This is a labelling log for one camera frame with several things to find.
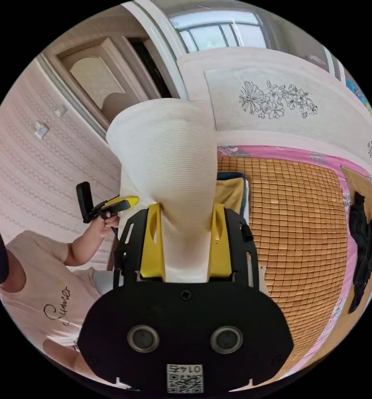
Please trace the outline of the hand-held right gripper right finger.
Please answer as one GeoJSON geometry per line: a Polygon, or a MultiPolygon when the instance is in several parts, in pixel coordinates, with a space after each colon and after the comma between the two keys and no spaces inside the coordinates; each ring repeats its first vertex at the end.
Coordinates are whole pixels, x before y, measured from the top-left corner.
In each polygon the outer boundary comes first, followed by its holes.
{"type": "Polygon", "coordinates": [[[209,250],[208,278],[229,278],[232,273],[229,237],[223,204],[214,203],[209,250]]]}

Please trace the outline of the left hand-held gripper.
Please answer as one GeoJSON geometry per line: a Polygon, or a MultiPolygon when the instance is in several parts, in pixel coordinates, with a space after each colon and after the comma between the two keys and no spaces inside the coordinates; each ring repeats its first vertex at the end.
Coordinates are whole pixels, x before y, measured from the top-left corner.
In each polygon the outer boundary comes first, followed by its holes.
{"type": "Polygon", "coordinates": [[[138,196],[114,197],[107,202],[101,202],[96,205],[91,211],[91,220],[96,219],[98,216],[106,218],[107,214],[117,214],[121,211],[134,207],[139,202],[138,196]]]}

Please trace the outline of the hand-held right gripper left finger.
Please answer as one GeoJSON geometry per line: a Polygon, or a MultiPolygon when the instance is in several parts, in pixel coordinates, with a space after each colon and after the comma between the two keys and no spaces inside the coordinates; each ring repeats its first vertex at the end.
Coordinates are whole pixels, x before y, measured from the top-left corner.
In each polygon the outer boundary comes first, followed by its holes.
{"type": "Polygon", "coordinates": [[[144,279],[165,279],[160,204],[148,207],[140,275],[144,279]]]}

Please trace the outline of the person's left hand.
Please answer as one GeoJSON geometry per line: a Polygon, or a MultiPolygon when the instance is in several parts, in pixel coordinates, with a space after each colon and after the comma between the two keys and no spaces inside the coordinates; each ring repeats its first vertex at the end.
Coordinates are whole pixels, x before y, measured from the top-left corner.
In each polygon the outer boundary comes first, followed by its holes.
{"type": "Polygon", "coordinates": [[[117,214],[107,214],[106,218],[98,216],[95,220],[97,226],[97,232],[101,238],[105,238],[113,232],[116,236],[118,235],[118,225],[120,218],[117,214]]]}

